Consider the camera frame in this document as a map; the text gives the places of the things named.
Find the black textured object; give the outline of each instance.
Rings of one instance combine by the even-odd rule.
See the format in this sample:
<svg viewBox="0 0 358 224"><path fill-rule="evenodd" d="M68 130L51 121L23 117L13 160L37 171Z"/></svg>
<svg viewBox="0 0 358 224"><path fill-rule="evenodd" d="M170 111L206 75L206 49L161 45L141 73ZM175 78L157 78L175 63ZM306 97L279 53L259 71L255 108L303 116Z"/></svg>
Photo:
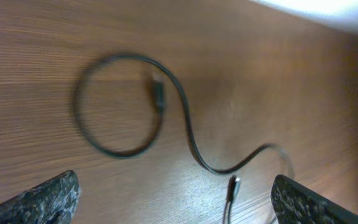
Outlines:
<svg viewBox="0 0 358 224"><path fill-rule="evenodd" d="M276 176L272 203L279 223L358 223L358 215L284 176Z"/></svg>
<svg viewBox="0 0 358 224"><path fill-rule="evenodd" d="M68 170L0 204L0 223L70 223L79 196L77 175Z"/></svg>

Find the white surface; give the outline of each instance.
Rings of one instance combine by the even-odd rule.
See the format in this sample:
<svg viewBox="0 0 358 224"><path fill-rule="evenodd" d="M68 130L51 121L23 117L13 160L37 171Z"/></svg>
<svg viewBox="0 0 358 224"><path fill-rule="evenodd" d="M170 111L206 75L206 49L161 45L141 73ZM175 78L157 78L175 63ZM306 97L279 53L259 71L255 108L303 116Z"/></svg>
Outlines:
<svg viewBox="0 0 358 224"><path fill-rule="evenodd" d="M358 0L251 0L329 27L358 33Z"/></svg>

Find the wood grain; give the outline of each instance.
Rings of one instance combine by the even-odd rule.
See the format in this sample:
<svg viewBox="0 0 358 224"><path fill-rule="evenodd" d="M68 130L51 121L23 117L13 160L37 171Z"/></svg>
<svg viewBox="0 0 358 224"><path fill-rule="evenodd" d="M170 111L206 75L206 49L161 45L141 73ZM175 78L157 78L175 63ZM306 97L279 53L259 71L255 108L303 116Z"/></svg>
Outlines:
<svg viewBox="0 0 358 224"><path fill-rule="evenodd" d="M228 176L191 156L178 95L156 145L114 160L79 135L74 81L94 59L138 52L186 91L206 161L229 167L265 142L283 145L296 180L358 213L357 37L248 1L0 1L0 203L73 169L83 194L73 223L220 223ZM103 144L146 138L145 65L92 80L84 112ZM233 223L262 223L280 172L266 152L238 172Z"/></svg>

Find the cable plug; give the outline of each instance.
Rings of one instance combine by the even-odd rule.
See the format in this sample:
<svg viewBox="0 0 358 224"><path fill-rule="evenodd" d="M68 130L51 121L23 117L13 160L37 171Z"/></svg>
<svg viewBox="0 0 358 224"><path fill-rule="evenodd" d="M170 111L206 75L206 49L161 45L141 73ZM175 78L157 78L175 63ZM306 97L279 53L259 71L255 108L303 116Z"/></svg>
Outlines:
<svg viewBox="0 0 358 224"><path fill-rule="evenodd" d="M165 110L164 82L157 73L153 73L152 94L157 111L162 113Z"/></svg>
<svg viewBox="0 0 358 224"><path fill-rule="evenodd" d="M237 197L240 190L241 181L236 175L233 175L229 180L229 186L227 187L227 201L232 202Z"/></svg>

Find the black cable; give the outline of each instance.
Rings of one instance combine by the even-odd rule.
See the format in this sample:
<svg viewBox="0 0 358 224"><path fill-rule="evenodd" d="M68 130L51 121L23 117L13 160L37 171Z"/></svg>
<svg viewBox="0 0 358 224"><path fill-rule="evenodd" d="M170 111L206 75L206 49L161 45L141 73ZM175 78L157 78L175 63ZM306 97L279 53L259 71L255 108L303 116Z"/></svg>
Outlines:
<svg viewBox="0 0 358 224"><path fill-rule="evenodd" d="M229 205L230 202L226 201L226 203L224 204L224 210L223 210L223 219L222 219L222 224L226 224L227 223L227 206Z"/></svg>
<svg viewBox="0 0 358 224"><path fill-rule="evenodd" d="M273 224L276 220L277 220L277 217L274 216L274 218L272 219L272 221L270 221L270 223L268 223L268 224Z"/></svg>
<svg viewBox="0 0 358 224"><path fill-rule="evenodd" d="M185 95L185 91L183 90L183 87L181 86L181 84L177 80L177 78L173 75L173 73L170 70L168 70L167 68L165 68L161 63L159 63L151 58L148 58L148 57L145 57L142 55L137 55L137 54L118 54L118 55L110 55L108 57L102 58L96 64L88 67L82 73L82 76L80 77L80 79L77 81L75 90L74 90L72 110L73 110L73 114L75 117L75 123L76 123L78 129L80 130L81 134L83 135L83 137L97 150L99 150L113 158L116 158L116 159L132 159L133 157L139 156L142 153L144 153L152 145L152 143L156 140L156 138L160 132L162 121L163 121L163 108L157 107L157 113L158 113L157 123L156 123L155 129L154 129L153 133L151 134L151 136L148 138L148 140L143 145L139 146L136 149L133 149L130 151L125 151L125 152L112 151L112 150L102 146L96 140L96 138L91 135L89 129L86 127L85 122L81 116L81 104L82 104L82 99L83 99L84 88L86 87L86 84L89 82L92 74L94 74L97 70L104 67L105 65L113 63L118 60L139 60L139 61L150 63L150 64L156 66L157 68L159 68L164 74L167 75L167 77L169 79L171 79L172 83L174 84L174 86L176 87L176 89L178 90L178 93L180 95L183 112L185 115L186 131L187 131L187 135L188 135L188 140L189 140L190 146L192 148L193 154L195 155L195 159L199 162L199 164L201 166L203 166L206 170L210 171L211 173L213 173L213 174L231 174L231 173L241 169L242 167L244 167L248 162L250 162L257 154L259 154L263 150L274 146L273 144L264 144L264 145L258 147L256 150L251 152L245 159L243 159L242 161L240 161L238 164L236 164L235 166L233 166L231 168L228 168L228 169L212 168L204 161L204 159L202 158L202 156L197 148L196 141L194 139L193 128L191 127L190 112L189 112L189 105L188 105L187 97Z"/></svg>
<svg viewBox="0 0 358 224"><path fill-rule="evenodd" d="M227 224L231 224L231 208L233 207L233 202L230 202L229 209L227 210Z"/></svg>

